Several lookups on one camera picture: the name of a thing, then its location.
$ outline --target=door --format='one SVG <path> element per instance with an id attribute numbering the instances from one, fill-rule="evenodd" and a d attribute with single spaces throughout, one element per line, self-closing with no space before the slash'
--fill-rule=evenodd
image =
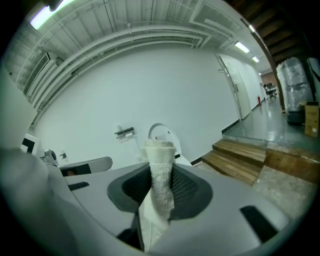
<path id="1" fill-rule="evenodd" d="M 241 119 L 244 119 L 251 112 L 250 102 L 246 86 L 233 64 L 233 60 L 226 56 L 220 56 L 225 68 L 227 69 L 227 75 L 230 76 L 233 92 L 236 94 L 237 105 L 240 111 Z"/>

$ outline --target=ceiling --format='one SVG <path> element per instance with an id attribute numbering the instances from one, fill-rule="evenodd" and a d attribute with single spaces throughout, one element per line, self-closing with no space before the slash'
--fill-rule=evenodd
<path id="1" fill-rule="evenodd" d="M 38 30 L 30 25 L 32 16 L 21 24 L 4 56 L 7 72 L 22 91 L 46 52 L 54 52 L 62 62 L 47 86 L 67 74 L 70 80 L 130 46 L 159 43 L 228 49 L 250 61 L 258 57 L 261 73 L 271 70 L 241 16 L 222 0 L 74 0 Z M 251 52 L 236 48 L 236 41 Z"/>
<path id="2" fill-rule="evenodd" d="M 263 40 L 275 65 L 287 58 L 300 60 L 309 58 L 311 52 L 306 38 L 280 1 L 227 0 L 243 17 L 254 26 Z"/>

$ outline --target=wooden platform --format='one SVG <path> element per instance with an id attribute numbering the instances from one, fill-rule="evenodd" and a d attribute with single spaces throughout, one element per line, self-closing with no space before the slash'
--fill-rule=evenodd
<path id="1" fill-rule="evenodd" d="M 213 150 L 219 151 L 233 158 L 243 160 L 252 165 L 262 167 L 266 159 L 266 149 L 252 144 L 221 139 L 212 145 Z"/>
<path id="2" fill-rule="evenodd" d="M 266 149 L 259 146 L 222 139 L 202 161 L 223 175 L 252 185 L 266 158 Z"/>

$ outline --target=gray panel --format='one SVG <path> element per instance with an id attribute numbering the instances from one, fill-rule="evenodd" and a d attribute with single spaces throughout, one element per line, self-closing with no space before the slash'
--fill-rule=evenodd
<path id="1" fill-rule="evenodd" d="M 197 167 L 180 166 L 210 183 L 214 196 L 195 218 L 172 220 L 151 253 L 228 256 L 254 249 L 261 243 L 239 211 L 245 206 L 255 206 L 278 231 L 289 223 L 277 207 L 250 186 Z"/>
<path id="2" fill-rule="evenodd" d="M 123 230 L 131 227 L 134 214 L 120 211 L 109 199 L 107 188 L 114 179 L 132 172 L 145 164 L 138 163 L 106 172 L 69 176 L 65 177 L 65 180 L 68 185 L 79 182 L 88 182 L 90 184 L 84 188 L 72 191 L 73 195 L 92 218 L 111 234 L 117 236 Z"/>

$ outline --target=hallway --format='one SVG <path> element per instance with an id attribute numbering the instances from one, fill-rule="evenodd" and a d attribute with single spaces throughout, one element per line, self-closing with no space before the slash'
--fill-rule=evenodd
<path id="1" fill-rule="evenodd" d="M 320 138 L 305 135 L 305 127 L 290 125 L 281 113 L 279 98 L 265 100 L 226 136 L 252 138 L 320 152 Z"/>

